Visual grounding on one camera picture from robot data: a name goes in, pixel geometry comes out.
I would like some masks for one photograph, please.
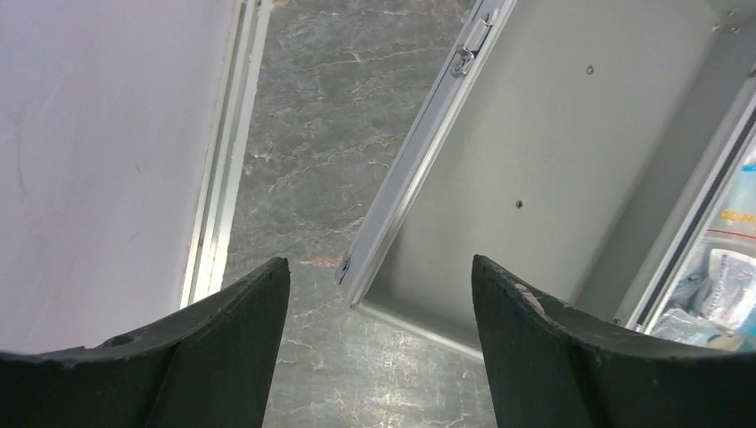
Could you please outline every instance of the marble floor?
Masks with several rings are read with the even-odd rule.
[[[496,426],[484,367],[347,310],[333,273],[471,0],[277,0],[225,282],[281,255],[265,427]]]

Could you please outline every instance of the metal edge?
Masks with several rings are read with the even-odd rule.
[[[209,294],[219,292],[223,285],[223,276],[226,272],[226,260],[228,258],[228,244],[231,238],[231,226],[234,223],[236,209],[236,197],[239,194],[239,183],[242,181],[242,168],[244,153],[250,135],[252,122],[252,110],[255,96],[258,92],[259,70],[262,63],[262,55],[265,50],[267,25],[270,21],[270,12],[273,0],[261,0],[255,12],[253,40],[251,50],[244,56],[246,62],[246,81],[244,84],[244,96],[237,116],[237,126],[234,135],[234,144],[230,152],[228,172],[226,173],[226,186],[223,192],[223,203],[220,208],[220,221],[217,225],[215,238],[216,253],[213,258],[213,267],[210,273]]]
[[[202,166],[202,179],[200,184],[200,191],[198,194],[197,211],[194,213],[194,222],[192,230],[192,238],[189,243],[189,255],[186,262],[186,270],[184,272],[184,281],[181,287],[181,295],[179,297],[179,308],[185,308],[189,305],[189,300],[193,292],[194,278],[196,277],[196,268],[199,265],[199,251],[201,248],[200,237],[204,228],[205,211],[208,200],[208,193],[210,189],[210,179],[212,177],[213,164],[216,159],[216,150],[220,144],[220,129],[221,122],[224,118],[224,112],[226,111],[226,104],[228,98],[228,88],[231,86],[232,69],[234,65],[234,52],[236,50],[236,40],[238,39],[238,32],[240,23],[242,22],[242,5],[245,0],[237,0],[234,2],[234,9],[231,16],[231,28],[228,31],[229,43],[226,47],[226,55],[223,63],[223,69],[221,70],[221,79],[218,88],[218,99],[215,105],[215,117],[213,118],[212,126],[210,128],[210,140],[208,141],[208,150],[205,153],[205,161]]]
[[[391,179],[394,172],[396,171],[397,164],[399,163],[399,159],[401,159],[402,155],[407,150],[407,146],[410,140],[412,140],[412,137],[415,135],[417,126],[425,117],[425,113],[428,109],[428,105],[431,103],[431,99],[436,95],[436,92],[439,90],[441,80],[446,75],[446,70],[448,69],[449,65],[451,65],[451,62],[454,60],[456,46],[459,43],[460,38],[464,34],[464,29],[467,26],[469,26],[471,22],[473,22],[474,17],[477,15],[484,1],[485,0],[477,0],[475,4],[473,5],[469,16],[467,17],[466,21],[464,22],[464,25],[462,26],[462,30],[460,31],[459,36],[457,36],[454,48],[452,48],[451,52],[449,52],[449,54],[447,55],[447,59],[444,61],[444,65],[441,68],[441,72],[439,73],[438,76],[436,76],[436,80],[433,82],[433,85],[431,86],[431,91],[428,93],[428,96],[425,97],[425,100],[423,101],[423,105],[420,107],[420,111],[415,117],[415,121],[412,123],[412,126],[409,129],[409,132],[407,132],[407,136],[405,137],[404,142],[402,142],[402,146],[399,147],[399,151],[394,157],[394,161],[393,163],[391,163],[391,167],[389,168],[389,171],[386,173],[386,177],[383,179],[383,182],[381,183],[381,187],[378,188],[378,193],[376,194],[374,200],[377,200],[385,192],[386,185],[388,184],[389,180]],[[364,226],[365,222],[369,220],[372,217],[372,215],[374,215],[374,211],[375,211],[375,207],[373,203],[370,205],[370,208],[367,210],[367,213],[365,215],[365,221],[363,221],[362,226],[358,229],[357,234],[355,235],[354,239],[352,239],[352,243],[349,246],[349,249],[341,257],[341,261],[339,262],[339,265],[335,273],[335,280],[337,284],[341,284],[341,281],[343,281],[344,279],[343,273],[349,268],[349,265],[350,265],[349,257],[351,256],[351,253],[354,251],[355,247],[357,246],[359,239],[362,237],[362,234],[365,229],[365,226]]]
[[[234,39],[227,51],[230,60],[219,91],[215,139],[205,161],[180,309],[220,290],[271,3],[262,0],[257,6],[237,0],[234,6]]]
[[[496,43],[507,20],[511,16],[512,11],[517,4],[517,0],[502,0],[501,2],[496,2],[492,5],[490,11],[482,10],[484,3],[485,2],[481,2],[480,4],[478,4],[478,9],[475,13],[470,14],[470,20],[465,25],[470,25],[470,22],[473,22],[476,18],[480,18],[482,13],[495,12],[496,10],[498,10],[498,15],[494,17],[494,21],[492,22],[491,30],[488,35],[488,39],[493,40],[493,43],[486,43],[483,45],[481,51],[479,52],[478,58],[470,68],[468,76],[462,79],[462,83],[460,84],[459,89],[453,95],[453,100],[448,106],[447,112],[443,115],[443,118],[437,127],[437,131],[434,132],[432,136],[429,136],[428,140],[423,143],[423,145],[428,145],[428,149],[423,151],[425,153],[425,156],[423,156],[421,159],[416,160],[415,165],[411,169],[412,171],[414,171],[414,173],[411,174],[412,180],[407,186],[407,191],[397,195],[392,209],[390,210],[393,215],[390,218],[386,218],[384,220],[381,231],[379,232],[379,239],[372,242],[366,263],[360,266],[360,270],[356,274],[358,286],[354,289],[354,292],[350,292],[347,295],[347,302],[350,306],[355,306],[362,300],[366,293],[368,285],[374,280],[374,277],[378,272],[378,268],[382,264],[391,243],[399,232],[399,227],[407,217],[408,208],[411,206],[413,200],[417,196],[419,188],[423,185],[423,181],[427,177],[431,165],[438,156],[443,142],[446,140],[448,132],[451,129],[451,125],[454,123],[454,120],[461,111],[462,106],[464,105],[464,101],[467,99],[467,95],[469,95],[475,79],[478,77],[478,75],[480,75],[481,69],[490,55],[492,46]],[[440,82],[440,80],[447,75],[449,66],[451,65],[453,58],[454,50],[449,55],[445,67],[439,75],[438,82]],[[394,161],[394,165],[392,166],[393,168],[399,162],[399,159],[400,157],[398,156]],[[371,220],[369,216],[370,210],[368,211],[368,215],[366,216],[365,223]],[[357,245],[358,238],[359,235],[355,239],[353,246]]]
[[[662,290],[659,295],[668,291],[666,289],[669,288],[669,284],[660,283],[664,278],[666,267],[674,263],[673,270],[678,268],[679,260],[673,260],[672,249],[678,249],[690,234],[696,215],[701,212],[706,199],[707,193],[702,192],[702,189],[711,188],[717,175],[726,167],[727,156],[744,132],[744,127],[754,110],[756,110],[756,81],[751,78],[746,79],[738,91],[732,106],[711,139],[714,144],[704,151],[659,236],[648,252],[648,256],[625,293],[614,316],[615,319],[622,320],[625,328],[637,329],[641,314],[648,307],[650,299],[660,286],[663,286],[665,290]],[[644,291],[638,299],[637,290],[640,289]]]
[[[380,307],[372,305],[368,302],[362,302],[357,305],[355,307],[355,311],[373,319],[382,321],[385,324],[393,325],[394,327],[407,331],[415,336],[420,336],[424,339],[438,344],[443,349],[460,353],[475,362],[483,362],[483,352],[481,350],[462,344],[461,342],[457,342],[453,339],[449,339],[447,336],[433,332],[433,330],[408,322],[401,317],[394,316],[386,310],[381,309]]]

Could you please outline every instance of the metal hinge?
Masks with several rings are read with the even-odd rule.
[[[341,259],[341,263],[336,268],[336,282],[341,285],[341,282],[344,281],[344,276],[347,275],[347,271],[349,270],[349,261],[351,260],[351,257],[349,255],[349,252],[344,254],[343,259]]]
[[[466,34],[462,38],[462,43],[459,44],[455,51],[457,56],[452,61],[451,75],[455,78],[461,78],[467,76],[470,68],[475,62],[475,58],[478,56],[478,52],[483,47],[483,42],[486,41],[486,37],[491,31],[491,25],[496,18],[498,9],[493,13],[486,13],[482,18],[478,18],[472,25],[468,27]]]

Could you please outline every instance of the door latch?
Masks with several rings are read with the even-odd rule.
[[[498,10],[486,13],[468,27],[462,38],[462,43],[455,50],[455,59],[452,61],[451,75],[455,78],[467,76],[470,68],[483,47],[483,42],[491,31],[491,25],[496,18]]]

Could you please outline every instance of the white panel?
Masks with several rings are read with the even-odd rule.
[[[0,3],[0,349],[178,307],[233,3]]]

